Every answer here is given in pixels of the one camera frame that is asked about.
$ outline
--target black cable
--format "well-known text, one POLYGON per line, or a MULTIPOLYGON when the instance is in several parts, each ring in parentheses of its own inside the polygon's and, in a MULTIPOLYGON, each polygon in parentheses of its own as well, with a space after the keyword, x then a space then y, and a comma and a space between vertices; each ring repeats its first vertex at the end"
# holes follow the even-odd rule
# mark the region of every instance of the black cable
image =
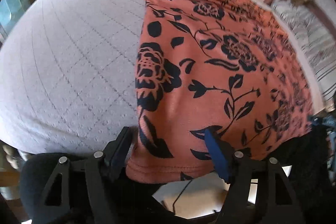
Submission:
POLYGON ((184 190, 188 187, 188 185, 192 182, 193 180, 189 181, 187 183, 187 185, 183 188, 182 192, 178 195, 178 197, 175 199, 174 203, 173 203, 173 212, 174 214, 176 214, 176 211, 175 211, 175 203, 176 201, 178 201, 178 199, 180 198, 180 196, 183 194, 184 190))

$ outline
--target striped fabric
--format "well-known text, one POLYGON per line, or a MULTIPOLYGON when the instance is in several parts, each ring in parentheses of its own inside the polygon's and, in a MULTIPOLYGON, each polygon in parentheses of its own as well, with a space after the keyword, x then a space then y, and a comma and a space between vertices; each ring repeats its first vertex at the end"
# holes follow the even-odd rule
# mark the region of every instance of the striped fabric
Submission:
POLYGON ((272 8, 295 34, 319 83, 327 111, 334 109, 336 91, 335 39, 321 21, 305 6, 278 1, 272 8))

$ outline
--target orange fabric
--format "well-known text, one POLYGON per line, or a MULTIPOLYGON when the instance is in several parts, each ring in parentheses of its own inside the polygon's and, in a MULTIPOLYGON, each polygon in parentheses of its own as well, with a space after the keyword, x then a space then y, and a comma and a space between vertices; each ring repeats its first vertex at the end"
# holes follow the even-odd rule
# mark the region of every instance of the orange fabric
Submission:
POLYGON ((258 160, 309 132, 310 91, 295 52, 272 13, 251 0, 146 0, 140 40, 129 178, 209 173, 206 128, 258 160))

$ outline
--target silver bolt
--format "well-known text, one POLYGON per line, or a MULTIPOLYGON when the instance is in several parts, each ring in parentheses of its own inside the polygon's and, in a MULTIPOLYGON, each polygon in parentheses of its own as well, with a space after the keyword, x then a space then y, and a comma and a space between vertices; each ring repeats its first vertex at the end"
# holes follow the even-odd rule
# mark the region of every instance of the silver bolt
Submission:
POLYGON ((67 157, 60 157, 59 160, 58 160, 58 162, 59 162, 60 164, 65 164, 67 161, 68 161, 68 158, 67 158, 67 157))
POLYGON ((269 159, 269 162, 270 162, 271 164, 277 164, 277 163, 278 163, 278 160, 277 160, 276 158, 270 158, 270 159, 269 159))
POLYGON ((243 152, 241 152, 241 151, 236 151, 236 152, 235 152, 235 157, 236 157, 236 158, 242 158, 242 157, 244 157, 244 154, 243 154, 243 152))
POLYGON ((93 154, 96 159, 101 158, 103 155, 104 153, 102 151, 97 151, 93 154))

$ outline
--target checkered pattern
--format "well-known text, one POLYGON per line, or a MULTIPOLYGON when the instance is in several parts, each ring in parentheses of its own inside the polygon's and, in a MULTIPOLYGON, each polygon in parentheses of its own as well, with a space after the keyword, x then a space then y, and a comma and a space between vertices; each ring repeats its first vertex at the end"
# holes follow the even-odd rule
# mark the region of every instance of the checkered pattern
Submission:
POLYGON ((37 0, 0 52, 0 139, 86 154, 136 126, 144 0, 37 0))

